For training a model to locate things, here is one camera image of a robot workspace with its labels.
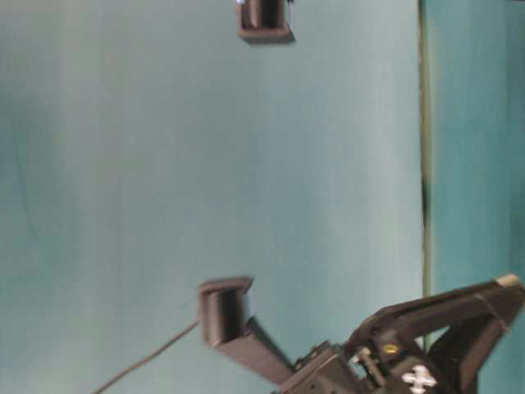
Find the black cable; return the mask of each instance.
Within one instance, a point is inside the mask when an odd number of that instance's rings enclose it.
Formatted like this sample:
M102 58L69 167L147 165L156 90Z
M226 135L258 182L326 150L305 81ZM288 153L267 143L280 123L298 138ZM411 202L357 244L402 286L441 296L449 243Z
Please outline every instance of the black cable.
M168 347L173 345L175 342L177 342L179 339L181 339L184 335L186 335L188 332L193 330L195 327L197 327L200 323L200 318L195 319L187 328L179 332L177 335L175 335L172 339L170 339L168 342L166 342L164 345L156 349L153 353L150 355L147 355L143 359L137 361L136 363L132 364L128 368L124 369L115 377L109 379L107 382L105 382L101 387L99 387L97 390L95 390L92 394L101 394L102 392L105 392L110 386L124 378L128 373L134 371L135 369L143 366L144 364L147 364L149 361L153 360L155 357L160 355L163 351L165 351Z

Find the black mount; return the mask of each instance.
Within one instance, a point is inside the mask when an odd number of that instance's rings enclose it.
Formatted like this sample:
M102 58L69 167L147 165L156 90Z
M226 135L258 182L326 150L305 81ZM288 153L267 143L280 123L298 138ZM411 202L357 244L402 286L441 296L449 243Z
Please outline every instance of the black mount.
M288 394L477 394L480 369L525 305L525 288L508 275L389 306L344 345L324 342L292 366L249 315L251 284L239 277L199 288L203 339ZM425 351L418 338L444 328Z

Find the black plastic part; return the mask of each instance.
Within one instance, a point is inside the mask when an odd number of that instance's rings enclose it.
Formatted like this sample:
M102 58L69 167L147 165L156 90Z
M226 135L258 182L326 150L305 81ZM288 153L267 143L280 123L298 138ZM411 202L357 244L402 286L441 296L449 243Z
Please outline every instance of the black plastic part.
M237 3L237 34L249 44L290 44L295 41L285 19L287 0L244 0Z
M251 278L237 277L206 282L199 288L203 340L280 385L294 370L257 320L248 316L244 296L251 284Z

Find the teal wall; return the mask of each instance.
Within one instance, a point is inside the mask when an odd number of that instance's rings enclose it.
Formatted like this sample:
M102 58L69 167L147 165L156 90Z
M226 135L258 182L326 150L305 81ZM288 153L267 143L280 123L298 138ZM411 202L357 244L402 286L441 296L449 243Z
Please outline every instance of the teal wall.
M423 23L433 291L525 277L525 3L426 0ZM525 392L524 320L481 394Z
M414 0L0 2L0 392L89 392L250 274L295 358L422 294ZM193 332L117 393L269 392Z

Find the gold screw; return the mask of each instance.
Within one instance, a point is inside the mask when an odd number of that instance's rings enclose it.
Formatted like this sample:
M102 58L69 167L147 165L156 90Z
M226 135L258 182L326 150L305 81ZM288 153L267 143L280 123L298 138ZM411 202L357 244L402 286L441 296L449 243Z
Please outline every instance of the gold screw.
M388 345L383 346L383 351L388 355L397 355L399 352L399 346L389 343Z

